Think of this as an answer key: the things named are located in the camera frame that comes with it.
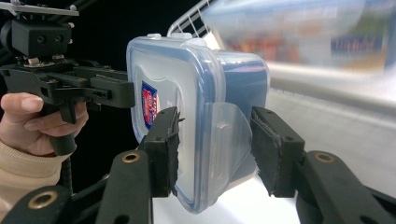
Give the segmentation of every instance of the finger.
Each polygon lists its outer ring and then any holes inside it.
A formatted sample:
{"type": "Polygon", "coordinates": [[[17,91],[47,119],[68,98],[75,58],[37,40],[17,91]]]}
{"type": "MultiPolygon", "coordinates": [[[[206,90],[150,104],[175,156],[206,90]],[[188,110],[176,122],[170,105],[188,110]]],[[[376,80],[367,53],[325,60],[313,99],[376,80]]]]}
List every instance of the finger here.
{"type": "Polygon", "coordinates": [[[75,124],[65,123],[64,125],[51,129],[40,130],[40,132],[54,137],[65,136],[75,132],[79,133],[82,127],[84,127],[84,125],[87,123],[88,118],[88,113],[86,113],[81,118],[77,119],[75,124]]]}
{"type": "Polygon", "coordinates": [[[29,93],[8,93],[1,99],[1,107],[8,114],[26,115],[39,112],[43,107],[43,100],[29,93]]]}
{"type": "MultiPolygon", "coordinates": [[[[87,106],[83,102],[78,102],[75,105],[76,119],[79,120],[84,116],[88,116],[87,106]]],[[[67,124],[62,120],[61,112],[49,114],[45,117],[31,119],[24,125],[25,129],[29,131],[49,130],[67,124]]]]}

